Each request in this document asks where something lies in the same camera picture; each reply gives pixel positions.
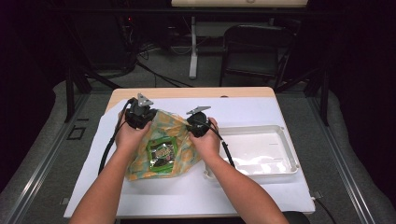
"person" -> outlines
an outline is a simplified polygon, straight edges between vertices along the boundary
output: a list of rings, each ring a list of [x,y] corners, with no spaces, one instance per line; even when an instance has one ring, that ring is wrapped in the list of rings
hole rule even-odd
[[[216,120],[209,119],[217,130]],[[124,124],[124,118],[121,118],[121,124]],[[120,126],[116,135],[116,151],[79,202],[69,223],[114,223],[128,161],[136,156],[139,143],[149,131],[150,124],[142,130],[129,125]],[[235,170],[219,155],[220,141],[213,131],[209,130],[199,138],[192,133],[189,135],[201,158],[246,223],[288,223],[274,200],[259,184]]]

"white table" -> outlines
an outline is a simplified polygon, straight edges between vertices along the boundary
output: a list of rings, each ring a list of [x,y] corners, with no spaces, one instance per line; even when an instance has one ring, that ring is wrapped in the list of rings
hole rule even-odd
[[[307,0],[172,0],[172,7],[305,7]]]
[[[274,93],[270,88],[192,88],[115,90],[107,112],[102,116],[92,141],[90,154],[82,167],[69,205],[64,213],[71,217],[78,202],[97,177],[105,147],[113,134],[117,115],[125,100],[141,92],[160,108],[186,118],[186,112],[198,105],[211,105],[205,111],[220,127],[279,125],[294,147]],[[108,157],[115,147],[111,148]],[[200,161],[186,174],[162,179],[124,180],[118,218],[159,217],[233,217],[237,216],[217,181],[204,178],[205,164]],[[282,211],[315,211],[303,170],[293,175],[254,178],[274,198]]]

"plastic bag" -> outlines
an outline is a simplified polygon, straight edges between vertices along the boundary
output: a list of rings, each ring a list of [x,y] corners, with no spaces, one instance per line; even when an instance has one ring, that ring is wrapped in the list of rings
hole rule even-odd
[[[128,164],[127,179],[173,177],[188,172],[201,157],[189,138],[187,124],[177,114],[158,110],[136,158]]]

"black curtain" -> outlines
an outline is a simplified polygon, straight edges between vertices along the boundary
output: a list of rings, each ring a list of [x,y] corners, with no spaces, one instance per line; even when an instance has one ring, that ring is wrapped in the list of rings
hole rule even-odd
[[[53,87],[64,80],[53,21],[29,1],[0,5],[1,149],[0,189],[21,164],[55,102]]]
[[[340,100],[350,144],[394,207],[395,12],[392,1],[369,1],[362,12],[361,22],[350,27],[353,32],[331,77],[331,89]]]

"white plastic tray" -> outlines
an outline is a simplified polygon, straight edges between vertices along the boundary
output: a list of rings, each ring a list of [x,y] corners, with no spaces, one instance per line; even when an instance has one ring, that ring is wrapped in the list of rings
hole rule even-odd
[[[235,168],[244,175],[292,175],[300,165],[294,159],[284,128],[277,125],[219,129],[228,145]],[[224,149],[220,156],[228,160]],[[204,175],[216,179],[206,166]]]

